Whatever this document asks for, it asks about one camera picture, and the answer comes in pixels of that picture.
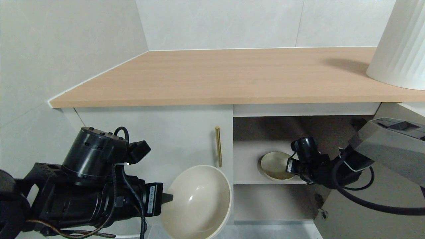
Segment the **white cabinet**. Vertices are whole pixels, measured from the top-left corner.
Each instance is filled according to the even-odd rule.
[[[232,105],[77,108],[84,125],[113,132],[124,126],[130,141],[146,140],[152,151],[126,166],[129,175],[162,182],[166,191],[184,170],[195,165],[218,167],[215,127],[221,128],[223,167],[233,184]],[[159,224],[156,218],[149,223]]]
[[[290,153],[290,142],[303,136],[316,137],[321,153],[335,158],[338,147],[348,145],[358,119],[393,117],[425,124],[425,118],[405,104],[382,103],[376,113],[376,103],[328,106],[332,109],[326,104],[299,104],[77,108],[76,111],[85,126],[104,131],[125,126],[131,142],[146,140],[152,151],[140,163],[127,166],[126,171],[147,182],[163,182],[165,190],[182,171],[192,166],[218,167],[215,127],[220,126],[221,170],[234,184],[230,223],[233,219],[235,223],[299,223],[316,217],[314,222],[324,239],[423,236],[425,217],[376,212],[321,185],[305,185],[299,178],[275,182],[261,174],[258,160],[264,153]],[[425,206],[418,185],[379,163],[374,168],[374,185],[354,192],[355,195],[385,205]],[[351,187],[366,184],[369,174],[363,172]],[[320,207],[327,211],[327,218],[321,213],[317,215]],[[159,225],[160,221],[151,218],[149,223]]]

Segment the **ribbed white vase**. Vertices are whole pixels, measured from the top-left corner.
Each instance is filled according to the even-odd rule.
[[[425,90],[425,0],[397,0],[366,74]]]

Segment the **cream bowl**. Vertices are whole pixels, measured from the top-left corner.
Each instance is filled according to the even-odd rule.
[[[162,205],[161,221],[174,239],[213,238],[229,219],[232,188],[226,176],[213,166],[187,169],[167,193],[174,198]]]
[[[274,181],[286,181],[294,176],[286,171],[291,155],[284,152],[270,152],[261,158],[260,165],[266,177]]]

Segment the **wall tile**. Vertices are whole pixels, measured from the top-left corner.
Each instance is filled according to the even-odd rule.
[[[378,46],[395,0],[305,0],[297,47]]]
[[[302,0],[137,0],[149,50],[294,47]]]
[[[1,1],[1,125],[147,51],[134,0]]]
[[[23,178],[35,162],[62,164],[77,131],[44,103],[1,127],[1,168]]]

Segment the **black cable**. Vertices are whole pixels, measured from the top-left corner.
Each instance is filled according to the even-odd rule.
[[[142,200],[140,199],[140,197],[137,195],[137,193],[134,191],[134,189],[131,187],[131,184],[128,181],[127,175],[125,175],[125,171],[124,171],[124,166],[122,167],[122,178],[124,179],[125,184],[127,185],[128,189],[131,191],[131,193],[133,194],[133,196],[136,198],[137,202],[139,203],[139,207],[140,207],[140,217],[142,219],[142,225],[140,228],[140,239],[144,239],[145,238],[145,231],[147,229],[146,227],[146,218],[145,218],[145,209],[143,208],[143,203]]]
[[[102,228],[105,227],[105,225],[110,221],[110,219],[113,216],[113,213],[115,211],[115,204],[116,204],[116,196],[117,196],[117,182],[116,182],[116,171],[115,171],[115,164],[112,165],[112,184],[113,184],[113,202],[112,202],[112,209],[109,213],[109,216],[106,218],[105,222],[102,223],[102,225],[100,225],[100,227],[96,228],[95,230],[93,230],[92,232],[85,234],[85,235],[81,235],[81,236],[76,236],[74,237],[75,239],[83,239],[83,238],[87,238],[89,236],[94,235],[96,232],[100,231]]]
[[[142,215],[140,214],[140,209],[138,208],[138,207],[136,207],[136,205],[133,205],[133,207],[134,207],[134,209],[137,211],[137,213],[139,214],[139,216],[141,217]],[[146,230],[147,230],[147,223],[146,223],[146,221],[144,222],[144,232],[146,233]]]
[[[128,130],[125,128],[125,127],[118,127],[118,128],[116,128],[116,130],[115,130],[115,132],[113,133],[114,135],[118,135],[118,132],[119,131],[124,131],[124,137],[125,137],[125,139],[128,141],[128,142],[130,142],[130,137],[129,137],[129,135],[128,135]]]
[[[288,159],[293,159],[293,157],[294,157],[294,155],[296,154],[297,152],[294,152]]]
[[[349,188],[349,187],[342,187],[342,188],[344,188],[345,190],[351,190],[351,191],[361,191],[361,190],[367,189],[370,186],[372,186],[373,181],[375,181],[375,172],[373,171],[372,166],[370,166],[369,169],[371,171],[371,180],[369,181],[368,184],[366,184],[366,186],[363,186],[361,188]]]
[[[406,215],[406,216],[425,216],[425,208],[398,208],[398,207],[391,207],[391,206],[385,206],[385,205],[379,205],[376,203],[368,202],[363,199],[360,199],[351,193],[345,191],[341,186],[338,185],[337,181],[337,171],[340,168],[340,166],[345,161],[345,154],[341,156],[341,159],[335,164],[334,168],[332,169],[332,184],[340,192],[343,196],[348,198],[349,200],[362,205],[363,207],[367,207],[373,210],[377,210],[384,213],[391,213],[391,214],[397,214],[397,215]]]

